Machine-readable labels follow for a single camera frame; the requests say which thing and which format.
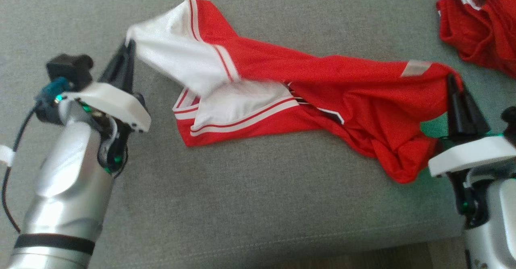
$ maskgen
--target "basketball jersey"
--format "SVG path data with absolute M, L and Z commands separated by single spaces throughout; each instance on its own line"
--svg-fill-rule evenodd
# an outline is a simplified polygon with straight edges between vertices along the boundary
M 436 139 L 420 122 L 446 112 L 439 63 L 316 57 L 238 36 L 211 2 L 185 0 L 131 26 L 137 56 L 181 83 L 173 106 L 187 146 L 326 129 L 378 158 L 399 183 L 427 165 Z

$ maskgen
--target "gray sofa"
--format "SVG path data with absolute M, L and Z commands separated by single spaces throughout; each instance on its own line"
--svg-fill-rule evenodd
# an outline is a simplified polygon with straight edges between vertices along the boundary
M 211 0 L 242 36 L 317 56 L 440 61 L 457 69 L 494 131 L 516 80 L 463 63 L 438 36 L 437 0 Z M 182 0 L 0 0 L 0 143 L 11 145 L 60 52 L 92 56 L 97 77 L 133 23 Z M 325 131 L 186 148 L 171 112 L 181 87 L 140 61 L 135 89 L 153 124 L 133 135 L 91 268 L 259 267 L 458 236 L 446 179 L 394 183 Z M 60 128 L 33 120 L 8 201 L 21 220 Z M 0 218 L 0 263 L 16 234 Z

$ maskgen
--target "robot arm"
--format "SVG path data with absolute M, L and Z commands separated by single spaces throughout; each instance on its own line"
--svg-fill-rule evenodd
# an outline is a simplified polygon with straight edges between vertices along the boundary
M 132 91 L 134 54 L 134 41 L 122 44 L 99 82 L 89 75 L 88 56 L 62 54 L 48 63 L 51 83 L 35 113 L 65 128 L 41 167 L 8 269 L 88 267 L 129 134 L 151 124 L 143 97 Z
M 467 89 L 448 82 L 448 139 L 455 145 L 433 157 L 433 177 L 447 175 L 459 214 L 466 216 L 463 237 L 472 269 L 516 269 L 516 107 L 502 114 L 508 128 L 489 131 Z

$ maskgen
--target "black band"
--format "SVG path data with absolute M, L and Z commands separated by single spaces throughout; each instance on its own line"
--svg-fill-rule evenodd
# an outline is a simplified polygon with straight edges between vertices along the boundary
M 59 234 L 22 234 L 16 240 L 15 249 L 27 247 L 53 247 L 92 255 L 95 242 Z

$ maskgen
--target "red jersey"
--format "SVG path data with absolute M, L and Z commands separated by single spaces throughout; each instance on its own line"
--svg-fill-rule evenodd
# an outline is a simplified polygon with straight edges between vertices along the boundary
M 238 36 L 206 0 L 185 0 L 131 26 L 137 56 L 185 89 L 173 107 L 187 146 L 292 131 L 326 129 L 395 181 L 427 165 L 437 139 L 420 122 L 446 112 L 439 63 L 381 63 L 316 57 Z
M 514 0 L 439 0 L 439 36 L 459 57 L 516 78 Z

